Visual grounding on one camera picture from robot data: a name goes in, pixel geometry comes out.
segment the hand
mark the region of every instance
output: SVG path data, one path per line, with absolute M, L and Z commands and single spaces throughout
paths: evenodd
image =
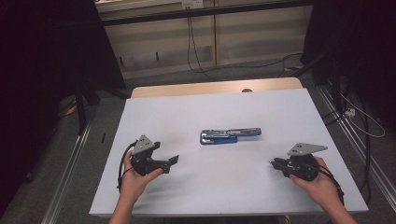
M 320 157 L 315 157 L 320 166 L 325 167 L 326 163 Z M 356 220 L 348 213 L 341 203 L 337 188 L 332 180 L 326 175 L 319 173 L 318 177 L 312 181 L 305 181 L 295 175 L 290 176 L 291 181 L 304 189 L 312 200 L 319 204 L 323 210 L 329 214 L 333 224 L 356 224 Z
M 132 164 L 130 162 L 131 156 L 132 151 L 129 151 L 124 158 L 124 171 L 132 167 Z M 127 171 L 122 178 L 120 197 L 127 198 L 131 202 L 135 203 L 139 196 L 145 190 L 146 185 L 162 173 L 163 170 L 160 168 L 145 176 L 141 176 L 133 169 Z
M 130 169 L 132 164 L 130 158 L 132 152 L 129 151 L 124 158 L 124 171 Z M 161 168 L 141 176 L 134 169 L 127 171 L 122 178 L 119 201 L 109 223 L 129 223 L 132 209 L 139 196 L 143 193 L 146 185 L 163 173 Z
M 322 158 L 315 157 L 315 159 L 320 166 L 328 169 L 326 163 Z M 311 196 L 312 200 L 315 203 L 318 203 L 320 206 L 323 206 L 326 203 L 334 203 L 334 201 L 340 201 L 338 198 L 337 188 L 335 187 L 334 183 L 332 182 L 332 180 L 330 180 L 329 177 L 322 173 L 319 173 L 318 177 L 312 181 L 302 180 L 295 175 L 291 175 L 290 179 L 295 185 L 304 189 L 309 194 L 309 196 Z

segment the wall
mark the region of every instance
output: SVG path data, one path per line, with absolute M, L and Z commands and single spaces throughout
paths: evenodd
M 206 0 L 205 7 L 268 0 Z M 180 0 L 117 1 L 97 4 L 103 19 L 181 10 Z M 282 58 L 303 52 L 312 7 L 282 8 L 192 18 L 195 48 L 202 67 Z M 106 28 L 124 78 L 188 70 L 187 19 L 125 24 Z M 198 67 L 190 42 L 190 62 Z

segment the white table surface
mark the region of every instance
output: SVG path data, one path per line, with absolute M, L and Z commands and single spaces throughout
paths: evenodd
M 262 128 L 236 144 L 202 146 L 201 130 Z M 134 216 L 198 217 L 322 213 L 269 163 L 296 143 L 327 146 L 322 157 L 345 193 L 346 209 L 367 211 L 306 89 L 135 98 L 126 102 L 90 214 L 110 217 L 125 148 L 145 134 L 161 142 L 154 160 L 179 155 L 170 174 L 149 183 Z

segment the wire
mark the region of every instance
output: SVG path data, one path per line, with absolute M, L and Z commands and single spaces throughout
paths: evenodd
M 262 65 L 234 65 L 234 66 L 225 66 L 225 67 L 215 67 L 215 68 L 210 68 L 210 69 L 204 70 L 202 68 L 201 64 L 200 64 L 200 61 L 199 61 L 199 58 L 198 58 L 198 54 L 197 54 L 197 51 L 196 51 L 194 34 L 193 34 L 193 28 L 192 28 L 192 21 L 191 21 L 190 17 L 188 17 L 187 19 L 188 19 L 188 22 L 189 22 L 189 48 L 188 48 L 188 54 L 187 54 L 187 61 L 188 61 L 188 64 L 189 64 L 189 68 L 190 68 L 190 70 L 192 72 L 194 72 L 194 73 L 203 73 L 207 78 L 215 80 L 215 81 L 220 81 L 220 80 L 215 79 L 213 77 L 210 77 L 207 74 L 207 72 L 211 72 L 211 71 L 215 71 L 215 70 L 219 70 L 219 69 L 229 69 L 229 68 L 261 68 L 261 67 L 267 67 L 267 66 L 275 65 L 275 64 L 278 64 L 278 63 L 283 63 L 282 72 L 277 76 L 277 77 L 280 77 L 283 74 L 283 72 L 284 72 L 284 68 L 285 68 L 284 62 L 285 62 L 285 60 L 287 60 L 288 58 L 291 58 L 292 56 L 302 55 L 302 53 L 293 53 L 293 54 L 285 56 L 283 59 L 281 59 L 279 61 L 276 61 L 274 63 L 268 63 L 268 64 L 262 64 Z M 193 44 L 193 47 L 194 47 L 195 58 L 197 59 L 198 66 L 200 68 L 199 70 L 195 70 L 191 66 L 191 62 L 190 62 L 191 41 L 192 41 L 192 44 Z
M 320 170 L 319 168 L 316 168 L 314 166 L 305 164 L 305 163 L 299 163 L 299 164 L 302 165 L 302 166 L 311 168 L 313 170 L 316 170 L 316 171 L 320 172 L 321 174 L 326 175 L 327 177 L 329 177 L 330 180 L 334 183 L 335 187 L 337 188 L 338 198 L 340 199 L 341 203 L 344 204 L 344 192 L 341 189 L 341 186 L 338 183 L 338 181 L 335 180 L 334 175 L 332 175 L 332 172 L 330 172 L 328 169 L 324 168 L 323 166 L 319 166 L 319 167 L 324 168 L 327 172 L 325 172 L 323 170 Z
M 328 80 L 328 83 L 329 83 L 329 85 L 332 86 L 332 82 L 331 82 L 330 80 Z M 348 95 L 348 94 L 349 94 L 349 90 L 347 90 L 344 94 L 345 94 L 345 95 Z M 335 118 L 334 120 L 331 120 L 331 121 L 325 123 L 326 126 L 329 126 L 329 125 L 335 123 L 336 121 L 338 121 L 339 119 L 341 119 L 341 118 L 345 115 L 345 113 L 346 113 L 346 111 L 347 111 L 347 103 L 345 103 L 345 102 L 342 102 L 342 103 L 343 103 L 343 104 L 341 105 L 341 110 L 342 110 L 342 111 L 340 111 L 341 113 L 340 113 L 339 115 L 337 115 L 337 114 L 335 113 L 336 111 L 333 110 L 333 111 L 330 112 L 329 114 L 324 115 L 324 116 L 322 117 L 322 119 L 325 119 L 325 118 L 329 117 L 332 113 L 334 113 L 334 114 L 336 115 L 336 118 Z
M 365 104 L 363 102 L 362 99 L 360 99 L 361 101 L 361 107 L 362 107 L 362 114 L 366 115 L 366 107 Z M 351 105 L 354 105 L 354 102 L 352 100 L 347 101 L 348 103 L 350 103 Z M 368 122 L 368 117 L 361 116 L 361 113 L 358 113 L 359 117 L 361 118 L 361 122 L 363 123 L 364 126 L 364 130 L 362 130 L 365 133 L 365 152 L 364 152 L 364 156 L 365 156 L 365 163 L 364 163 L 364 180 L 363 183 L 361 184 L 361 186 L 359 187 L 360 192 L 362 192 L 364 190 L 364 188 L 367 188 L 367 198 L 364 199 L 364 201 L 366 202 L 366 204 L 369 204 L 371 201 L 371 185 L 370 185 L 370 181 L 369 181 L 369 174 L 370 174 L 370 167 L 371 167 L 371 140 L 370 140 L 370 134 L 369 132 L 369 122 Z M 351 123 L 357 127 L 357 125 L 353 122 L 353 120 L 351 119 L 351 117 L 349 117 L 349 120 L 351 121 Z
M 125 151 L 123 152 L 123 154 L 122 154 L 122 158 L 121 158 L 121 162 L 120 162 L 120 168 L 119 168 L 119 178 L 118 178 L 119 185 L 117 186 L 117 189 L 119 189 L 119 192 L 121 192 L 121 186 L 122 186 L 122 178 L 123 178 L 123 176 L 125 175 L 125 173 L 126 173 L 127 171 L 129 171 L 129 170 L 131 170 L 131 169 L 133 168 L 133 167 L 132 167 L 132 168 L 130 168 L 130 169 L 128 169 L 128 170 L 125 170 L 123 173 L 121 173 L 124 158 L 125 158 L 126 154 L 128 153 L 129 149 L 131 149 L 131 147 L 136 146 L 136 143 L 137 143 L 137 140 L 136 140 L 134 143 L 132 143 L 131 145 L 129 145 L 129 146 L 125 149 Z
M 360 111 L 363 115 L 365 115 L 366 117 L 368 117 L 369 119 L 371 119 L 372 121 L 374 121 L 374 122 L 376 123 L 376 125 L 378 125 L 378 127 L 380 127 L 380 128 L 382 129 L 382 132 L 383 132 L 383 133 L 382 133 L 381 135 L 374 135 L 374 134 L 368 133 L 368 132 L 364 131 L 361 127 L 359 127 L 355 122 L 353 122 L 352 118 L 349 116 L 350 122 L 351 122 L 357 129 L 359 129 L 361 132 L 366 133 L 366 134 L 368 134 L 368 135 L 370 135 L 370 136 L 372 136 L 372 137 L 381 138 L 381 137 L 385 136 L 386 132 L 385 132 L 384 127 L 382 127 L 382 126 L 381 126 L 375 119 L 373 119 L 370 115 L 368 115 L 367 113 L 365 113 L 364 111 L 362 111 L 361 109 L 359 109 L 357 106 L 355 106 L 354 104 L 352 104 L 343 94 L 341 94 L 341 96 L 342 96 L 350 105 L 352 105 L 353 107 L 355 107 L 355 109 L 357 109 L 357 110 Z
M 195 58 L 197 59 L 198 66 L 201 69 L 201 72 L 198 72 L 198 73 L 204 73 L 204 75 L 207 78 L 211 79 L 211 80 L 220 81 L 218 79 L 215 79 L 213 77 L 208 76 L 207 73 L 204 71 L 204 69 L 201 67 L 201 64 L 200 64 L 199 58 L 198 58 L 198 54 L 197 54 L 197 49 L 196 49 L 196 46 L 195 46 L 194 33 L 193 33 L 193 30 L 192 30 L 192 21 L 191 21 L 190 17 L 188 17 L 187 20 L 189 22 L 189 49 L 188 49 L 188 52 L 187 52 L 187 61 L 189 63 L 189 67 L 190 67 L 191 71 L 197 73 L 197 71 L 192 69 L 191 64 L 190 64 L 190 42 L 191 42 L 191 39 L 192 39 L 192 44 L 194 45 Z
M 277 77 L 280 77 L 283 75 L 283 73 L 285 72 L 285 60 L 291 58 L 292 56 L 295 55 L 302 55 L 302 53 L 295 53 L 295 54 L 290 54 L 290 55 L 286 55 L 283 59 L 282 59 L 282 71 L 280 72 L 279 75 L 277 75 Z

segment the stapler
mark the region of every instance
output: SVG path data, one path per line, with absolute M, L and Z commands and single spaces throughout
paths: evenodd
M 202 145 L 229 144 L 238 142 L 238 136 L 256 136 L 262 134 L 260 128 L 231 129 L 231 130 L 203 130 L 200 142 Z

